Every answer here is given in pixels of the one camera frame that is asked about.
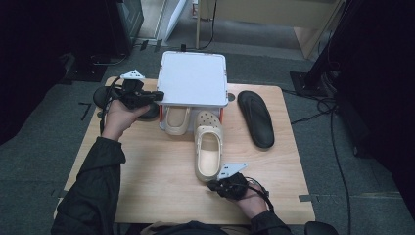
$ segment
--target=black sleeve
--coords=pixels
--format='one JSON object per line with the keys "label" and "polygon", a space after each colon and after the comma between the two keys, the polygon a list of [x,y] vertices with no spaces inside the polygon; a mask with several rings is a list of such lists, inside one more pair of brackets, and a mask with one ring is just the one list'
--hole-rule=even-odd
{"label": "black sleeve", "polygon": [[51,234],[113,234],[123,163],[121,144],[98,137],[58,205]]}
{"label": "black sleeve", "polygon": [[271,211],[264,211],[251,219],[251,232],[258,235],[293,235],[290,228]]}

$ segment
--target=shoe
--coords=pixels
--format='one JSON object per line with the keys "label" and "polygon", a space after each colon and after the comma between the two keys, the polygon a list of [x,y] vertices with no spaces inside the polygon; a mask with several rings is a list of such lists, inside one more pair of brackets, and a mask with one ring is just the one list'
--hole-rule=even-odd
{"label": "shoe", "polygon": [[[107,93],[109,90],[110,90],[109,86],[102,86],[94,92],[93,100],[94,100],[95,105],[98,108],[104,109],[104,107],[107,105],[106,97],[107,97]],[[114,93],[120,92],[119,87],[115,87],[113,92]],[[148,110],[145,114],[141,115],[137,119],[152,120],[159,116],[159,111],[160,111],[159,105],[153,102],[149,106],[150,106],[150,110]]]}
{"label": "shoe", "polygon": [[165,132],[170,135],[182,135],[186,133],[190,122],[190,107],[169,106],[166,108]]}
{"label": "shoe", "polygon": [[238,105],[256,146],[263,149],[272,147],[275,141],[274,129],[271,115],[262,98],[252,91],[243,91],[238,95]]}
{"label": "shoe", "polygon": [[220,172],[223,129],[216,115],[201,111],[195,118],[195,172],[199,180],[209,182]]}

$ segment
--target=white lid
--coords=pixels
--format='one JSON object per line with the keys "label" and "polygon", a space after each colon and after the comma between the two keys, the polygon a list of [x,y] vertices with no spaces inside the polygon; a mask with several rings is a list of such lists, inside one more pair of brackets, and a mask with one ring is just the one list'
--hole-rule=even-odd
{"label": "white lid", "polygon": [[225,57],[218,54],[162,54],[158,91],[168,106],[225,107],[228,104]]}

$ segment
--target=black cable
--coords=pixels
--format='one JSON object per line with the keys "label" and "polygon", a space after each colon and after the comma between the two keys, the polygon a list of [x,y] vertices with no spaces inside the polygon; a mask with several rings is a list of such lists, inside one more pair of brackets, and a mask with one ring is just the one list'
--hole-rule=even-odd
{"label": "black cable", "polygon": [[349,195],[349,192],[348,192],[348,187],[347,187],[345,175],[343,174],[342,166],[340,165],[339,155],[337,153],[337,148],[336,148],[334,128],[333,128],[333,115],[334,115],[334,112],[335,112],[335,110],[333,110],[332,113],[331,113],[331,115],[330,115],[330,132],[331,132],[331,136],[332,136],[333,151],[335,153],[337,166],[339,168],[339,172],[340,172],[340,175],[342,177],[342,182],[343,182],[343,185],[344,185],[345,191],[346,191],[346,203],[347,203],[347,234],[350,235],[351,234],[350,195]]}
{"label": "black cable", "polygon": [[[93,60],[93,58],[98,57],[98,56],[99,55],[91,56],[91,60]],[[127,55],[125,54],[122,54],[121,56],[122,58],[119,61],[114,62],[114,63],[92,63],[92,65],[94,66],[116,66],[116,65],[119,65],[121,62],[123,62],[127,58]]]}
{"label": "black cable", "polygon": [[338,152],[337,152],[336,141],[335,141],[335,136],[334,136],[334,128],[333,128],[333,115],[334,115],[334,112],[335,112],[335,110],[337,108],[337,105],[335,105],[334,107],[330,108],[327,111],[322,111],[319,108],[319,104],[320,103],[321,104],[325,104],[326,107],[328,107],[327,103],[325,103],[325,102],[326,101],[335,102],[335,100],[333,98],[318,99],[318,98],[313,97],[313,96],[301,96],[301,95],[298,95],[295,91],[290,91],[290,90],[285,90],[285,89],[282,89],[282,91],[283,92],[286,92],[288,94],[291,94],[291,95],[296,95],[296,96],[299,96],[299,97],[302,97],[302,98],[311,99],[311,100],[317,100],[318,101],[318,103],[317,103],[317,109],[319,110],[320,114],[315,115],[313,117],[304,118],[303,120],[297,120],[297,122],[299,122],[299,121],[306,121],[306,120],[310,120],[310,119],[313,119],[313,118],[317,118],[317,117],[322,116],[324,114],[328,114],[327,112],[329,112],[329,114],[330,114],[330,132],[331,132],[333,150],[334,150],[334,154],[335,154],[335,157],[336,157],[337,166],[339,168],[339,172],[340,172],[340,175],[341,175],[341,178],[342,178],[342,183],[343,183],[343,185],[345,187],[345,191],[346,191],[346,203],[347,203],[347,234],[350,235],[351,234],[351,206],[350,206],[350,195],[349,195],[349,192],[348,192],[348,187],[347,187],[345,175],[343,173],[342,166],[340,165],[339,155],[338,155]]}
{"label": "black cable", "polygon": [[[334,110],[334,107],[330,107],[330,105],[327,104],[327,102],[334,102],[335,100],[333,98],[319,99],[319,98],[314,97],[314,96],[299,95],[295,91],[290,91],[290,90],[285,90],[285,89],[281,89],[281,90],[283,92],[291,94],[291,95],[295,95],[295,96],[299,96],[299,97],[302,97],[302,98],[305,98],[305,99],[317,101],[317,110],[319,111],[318,114],[313,115],[311,117],[305,117],[305,118],[301,118],[301,119],[298,119],[298,120],[294,120],[294,121],[291,122],[291,125],[297,124],[297,123],[302,122],[302,121],[309,121],[311,119],[315,119],[315,118],[318,118],[318,117],[323,116],[323,115],[328,115],[330,112],[332,112]],[[326,107],[327,110],[321,109],[322,104]]]}
{"label": "black cable", "polygon": [[210,43],[213,41],[213,38],[214,38],[214,19],[216,18],[216,5],[217,5],[217,0],[214,1],[213,19],[211,20],[211,37],[210,37],[210,41],[209,41],[209,43],[206,46],[199,48],[200,50],[206,49],[210,45]]}

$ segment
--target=beige clog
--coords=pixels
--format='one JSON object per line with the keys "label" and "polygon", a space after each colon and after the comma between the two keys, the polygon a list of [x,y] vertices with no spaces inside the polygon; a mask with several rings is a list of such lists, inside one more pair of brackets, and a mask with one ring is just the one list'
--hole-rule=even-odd
{"label": "beige clog", "polygon": [[166,108],[164,130],[170,135],[186,133],[190,122],[190,107],[170,106]]}
{"label": "beige clog", "polygon": [[222,158],[223,129],[216,115],[201,111],[195,118],[196,176],[203,182],[216,179]]}

